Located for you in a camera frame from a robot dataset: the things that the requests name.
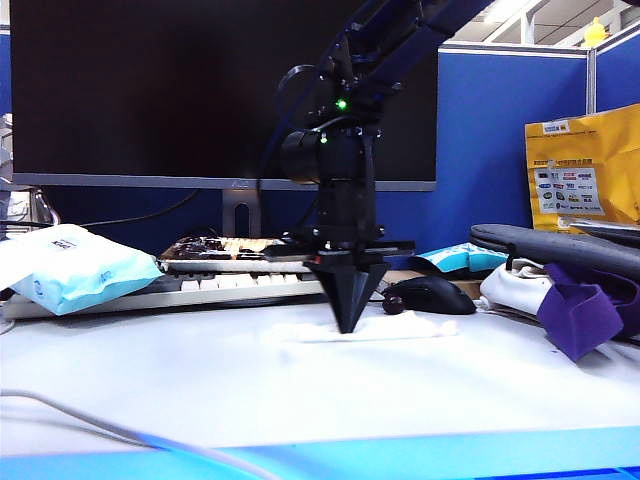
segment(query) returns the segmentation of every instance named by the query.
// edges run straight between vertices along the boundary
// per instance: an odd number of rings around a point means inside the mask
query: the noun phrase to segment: purple strap
[[[554,281],[538,310],[551,340],[571,360],[616,335],[640,333],[640,286],[620,275],[564,263],[545,265]]]

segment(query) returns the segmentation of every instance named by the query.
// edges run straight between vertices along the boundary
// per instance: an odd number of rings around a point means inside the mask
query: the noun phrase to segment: monitor stand
[[[260,201],[252,189],[222,191],[222,235],[260,238]]]

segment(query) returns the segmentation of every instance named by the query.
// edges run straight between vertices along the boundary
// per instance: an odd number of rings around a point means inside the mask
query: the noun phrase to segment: yellow object
[[[534,228],[578,233],[566,217],[640,224],[640,103],[525,134]]]
[[[609,34],[604,29],[604,25],[600,23],[600,18],[595,17],[593,19],[593,23],[589,25],[584,32],[584,42],[582,43],[582,46],[589,48],[595,47],[608,36]]]

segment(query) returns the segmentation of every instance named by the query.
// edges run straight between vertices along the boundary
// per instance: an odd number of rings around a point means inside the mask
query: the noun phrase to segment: white desk
[[[640,425],[639,348],[574,365],[538,327],[457,320],[454,337],[318,344],[265,334],[331,323],[326,304],[25,322],[0,337],[1,384],[208,447]],[[1,405],[3,455],[127,449],[36,402]]]

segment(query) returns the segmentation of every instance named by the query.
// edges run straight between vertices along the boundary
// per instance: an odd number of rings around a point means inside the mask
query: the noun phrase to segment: printed label
[[[536,168],[534,178],[540,213],[604,215],[593,168]]]
[[[557,135],[559,133],[569,133],[569,122],[558,120],[557,122],[546,122],[542,124],[542,132],[545,135]]]
[[[39,280],[33,281],[33,291],[36,292],[36,295],[38,295],[39,297],[44,295],[44,292],[42,291],[42,284]]]
[[[75,243],[70,242],[69,240],[65,240],[64,238],[59,238],[58,240],[54,240],[51,243],[62,250],[66,250],[67,248],[76,246]]]

